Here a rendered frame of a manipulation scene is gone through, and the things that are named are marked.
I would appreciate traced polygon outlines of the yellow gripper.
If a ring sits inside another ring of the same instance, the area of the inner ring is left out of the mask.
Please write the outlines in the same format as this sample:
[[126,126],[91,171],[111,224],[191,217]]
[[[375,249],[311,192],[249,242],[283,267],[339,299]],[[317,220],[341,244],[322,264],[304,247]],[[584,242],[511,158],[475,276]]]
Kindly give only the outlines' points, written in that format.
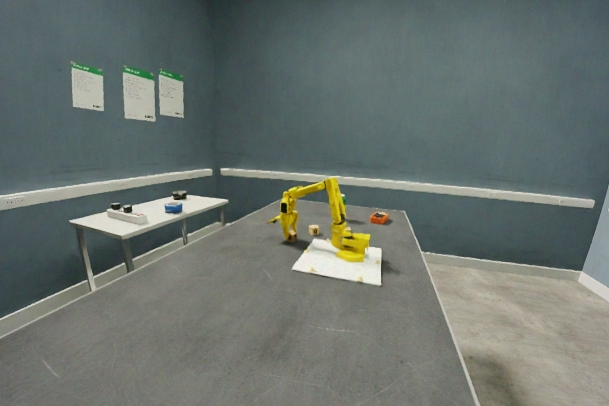
[[[281,213],[281,216],[279,215],[279,216],[277,216],[277,217],[275,217],[275,218],[273,218],[271,220],[272,220],[272,222],[274,224],[274,223],[276,223],[277,219],[280,219],[280,223],[282,225],[285,238],[288,239],[289,238],[289,226],[291,224],[292,230],[294,232],[296,232],[296,223],[298,221],[298,218],[299,218],[298,212],[297,211],[292,211],[289,214],[283,214],[283,213]],[[268,221],[267,223],[268,224],[271,223],[271,220]]]

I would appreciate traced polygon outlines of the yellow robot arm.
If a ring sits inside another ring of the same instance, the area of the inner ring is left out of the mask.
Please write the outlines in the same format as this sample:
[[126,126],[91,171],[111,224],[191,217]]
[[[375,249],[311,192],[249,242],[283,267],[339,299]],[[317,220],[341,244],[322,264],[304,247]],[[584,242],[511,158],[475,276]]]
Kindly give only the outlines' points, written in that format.
[[[296,198],[324,189],[328,192],[330,209],[334,221],[331,223],[331,245],[334,248],[339,249],[336,257],[350,263],[364,262],[365,249],[367,249],[366,243],[368,243],[369,235],[354,233],[351,236],[350,232],[345,231],[346,222],[344,221],[346,214],[336,177],[325,179],[324,182],[319,182],[304,188],[302,186],[294,187],[289,189],[289,191],[284,192],[282,202],[280,202],[280,213],[291,213],[296,206]],[[341,236],[344,236],[342,238],[342,243],[340,242]],[[346,250],[351,252],[341,252]]]

